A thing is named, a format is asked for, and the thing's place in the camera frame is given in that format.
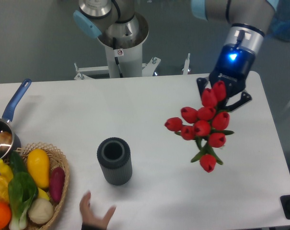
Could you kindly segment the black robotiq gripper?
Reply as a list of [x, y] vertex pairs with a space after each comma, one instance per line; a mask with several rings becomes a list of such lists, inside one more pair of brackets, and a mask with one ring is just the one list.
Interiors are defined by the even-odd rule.
[[[202, 97], [206, 88], [212, 89], [213, 84], [223, 81], [226, 85], [227, 93], [221, 94], [218, 98], [217, 111], [233, 112], [248, 103], [252, 100], [252, 96], [243, 90], [246, 87], [246, 78], [254, 60], [254, 52], [232, 45], [223, 46], [217, 63], [209, 77], [199, 77], [196, 80], [199, 96]], [[231, 105], [227, 105], [228, 99], [240, 92], [242, 92], [240, 99]]]

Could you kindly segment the dark sleeve forearm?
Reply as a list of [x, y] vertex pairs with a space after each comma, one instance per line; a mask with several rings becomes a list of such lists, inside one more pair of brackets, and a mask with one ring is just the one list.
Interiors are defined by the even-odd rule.
[[98, 224], [82, 223], [81, 230], [107, 230], [107, 227]]

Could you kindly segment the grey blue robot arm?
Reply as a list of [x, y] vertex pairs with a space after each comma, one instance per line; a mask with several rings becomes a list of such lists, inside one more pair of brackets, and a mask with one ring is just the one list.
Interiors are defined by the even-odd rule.
[[[276, 0], [193, 0], [191, 10], [204, 20], [231, 25], [217, 63], [209, 76], [198, 78], [200, 95], [207, 84], [222, 82], [226, 98], [221, 109], [233, 111], [252, 97], [245, 90], [246, 78], [277, 9]], [[149, 34], [145, 18], [132, 0], [81, 0], [73, 14], [77, 26], [104, 46], [111, 78], [150, 76], [154, 63], [142, 63], [142, 45]], [[228, 98], [240, 100], [228, 105]]]

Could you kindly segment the person's hand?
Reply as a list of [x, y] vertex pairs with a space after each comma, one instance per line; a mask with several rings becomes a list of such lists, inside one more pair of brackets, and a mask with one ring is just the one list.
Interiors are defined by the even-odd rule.
[[83, 195], [79, 204], [80, 213], [82, 217], [82, 223], [90, 227], [95, 227], [102, 230], [106, 230], [112, 216], [114, 215], [116, 206], [111, 206], [108, 209], [105, 216], [103, 218], [100, 218], [96, 216], [94, 212], [92, 211], [90, 200], [91, 200], [91, 192], [87, 191]]

